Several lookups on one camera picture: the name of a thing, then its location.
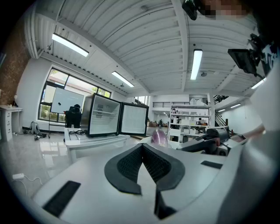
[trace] brown wall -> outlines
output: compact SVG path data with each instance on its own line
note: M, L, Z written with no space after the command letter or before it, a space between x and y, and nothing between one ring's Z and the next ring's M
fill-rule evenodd
M23 19L17 22L1 52L6 57L0 67L0 105L5 105L14 100L21 75L30 59L25 44Z

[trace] fluorescent light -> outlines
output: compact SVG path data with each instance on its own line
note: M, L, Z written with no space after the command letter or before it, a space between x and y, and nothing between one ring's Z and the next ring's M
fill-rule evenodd
M202 50L194 49L191 80L195 80L197 77L198 70L200 69L201 58L202 58Z
M80 53L81 55L83 55L83 56L85 56L85 57L88 56L88 51L82 49L82 48L79 47L78 45L76 45L76 44L74 44L73 42L71 42L71 41L65 39L65 38L62 37L62 36L59 36L59 35L53 33L53 34L52 34L52 39L55 40L55 41L57 41L57 42L59 42L59 43L61 43L61 44L63 44L63 45L65 45L66 47L71 48L72 50L74 50L74 51Z
M130 87L134 87L134 85L132 85L128 80L126 80L124 77L122 77L119 73L117 73L116 71L112 72L112 75L116 76L118 79L120 79L121 81L123 81L125 84L129 85Z
M239 105L241 105L241 104L240 104L240 103L238 103L237 105L234 105L234 106L232 106L231 108L237 107L237 106L239 106Z
M263 80L261 80L260 82L258 82L256 85L254 85L251 89L256 89L260 84L264 83L264 81L266 80L266 78L264 78Z

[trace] staircase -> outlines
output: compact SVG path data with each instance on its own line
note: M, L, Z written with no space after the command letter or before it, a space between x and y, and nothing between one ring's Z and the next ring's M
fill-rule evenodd
M228 121L224 121L222 117L215 112L215 127L220 127L220 126L228 126Z

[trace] purple object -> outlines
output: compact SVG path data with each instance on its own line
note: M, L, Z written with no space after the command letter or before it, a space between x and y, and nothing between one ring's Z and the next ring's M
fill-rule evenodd
M160 146L168 146L167 137L162 130L157 129L153 132L152 142Z

